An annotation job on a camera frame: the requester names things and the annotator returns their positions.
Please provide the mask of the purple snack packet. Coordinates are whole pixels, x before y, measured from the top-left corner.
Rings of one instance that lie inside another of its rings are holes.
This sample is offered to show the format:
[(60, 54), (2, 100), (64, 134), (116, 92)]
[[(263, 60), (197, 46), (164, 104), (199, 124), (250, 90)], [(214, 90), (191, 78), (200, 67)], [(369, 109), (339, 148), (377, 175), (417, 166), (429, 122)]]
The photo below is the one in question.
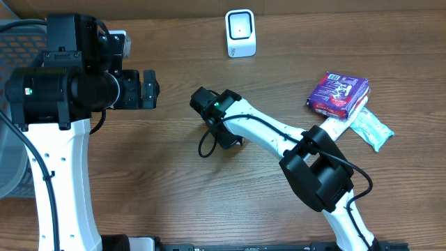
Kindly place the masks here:
[(326, 72), (309, 95), (307, 106), (325, 116), (348, 119), (369, 91), (366, 78)]

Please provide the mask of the white tube gold cap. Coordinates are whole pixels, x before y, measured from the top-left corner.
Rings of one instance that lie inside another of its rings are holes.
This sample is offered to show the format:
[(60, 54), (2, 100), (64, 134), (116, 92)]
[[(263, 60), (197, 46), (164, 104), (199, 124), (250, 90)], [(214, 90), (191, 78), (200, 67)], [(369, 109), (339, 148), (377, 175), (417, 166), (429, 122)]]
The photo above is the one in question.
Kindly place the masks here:
[(350, 127), (354, 120), (356, 120), (358, 114), (365, 107), (368, 101), (369, 98), (365, 96), (347, 119), (328, 117), (320, 125), (320, 128), (324, 129), (324, 131), (326, 131), (329, 134), (330, 138), (335, 142)]

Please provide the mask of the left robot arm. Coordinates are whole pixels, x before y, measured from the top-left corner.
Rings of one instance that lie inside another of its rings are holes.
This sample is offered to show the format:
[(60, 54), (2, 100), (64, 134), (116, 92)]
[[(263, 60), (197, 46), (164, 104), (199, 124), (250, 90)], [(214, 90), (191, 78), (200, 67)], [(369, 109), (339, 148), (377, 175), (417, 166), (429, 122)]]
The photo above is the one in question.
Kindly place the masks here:
[(158, 250), (154, 237), (98, 232), (88, 170), (89, 137), (98, 130), (92, 114), (154, 109), (155, 72), (123, 69), (127, 34), (95, 17), (52, 14), (42, 25), (46, 49), (35, 65), (15, 69), (6, 86), (6, 125), (31, 164), (39, 249)]

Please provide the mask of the teal wipes packet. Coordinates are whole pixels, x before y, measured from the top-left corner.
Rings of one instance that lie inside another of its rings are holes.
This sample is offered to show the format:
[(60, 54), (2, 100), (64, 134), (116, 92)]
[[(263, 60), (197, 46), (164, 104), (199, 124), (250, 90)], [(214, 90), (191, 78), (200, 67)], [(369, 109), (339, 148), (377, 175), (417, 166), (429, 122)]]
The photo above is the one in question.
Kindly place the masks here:
[(363, 138), (375, 152), (379, 152), (385, 142), (394, 136), (394, 132), (384, 123), (381, 123), (366, 107), (361, 109), (350, 128)]

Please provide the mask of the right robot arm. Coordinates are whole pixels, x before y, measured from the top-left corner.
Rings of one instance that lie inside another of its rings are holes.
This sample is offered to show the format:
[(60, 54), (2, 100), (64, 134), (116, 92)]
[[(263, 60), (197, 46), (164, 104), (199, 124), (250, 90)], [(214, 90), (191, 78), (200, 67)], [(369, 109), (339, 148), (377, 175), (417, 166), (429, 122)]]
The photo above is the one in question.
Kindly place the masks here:
[(340, 250), (379, 250), (355, 202), (373, 187), (370, 176), (347, 161), (320, 126), (294, 128), (260, 112), (241, 95), (200, 87), (190, 100), (208, 126), (214, 144), (229, 149), (245, 139), (274, 155), (295, 195), (322, 212)]

